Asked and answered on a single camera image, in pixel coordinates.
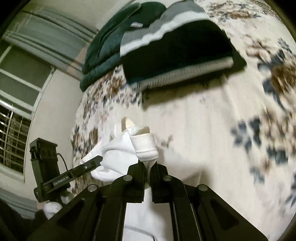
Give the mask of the white gloved left hand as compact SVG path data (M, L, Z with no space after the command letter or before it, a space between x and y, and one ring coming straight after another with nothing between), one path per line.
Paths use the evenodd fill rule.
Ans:
M69 191L64 191L60 195L60 202L50 201L46 202L43 206L43 211L47 219L52 218L56 213L58 213L62 207L66 204L68 204L72 199L74 198L74 195L70 193Z

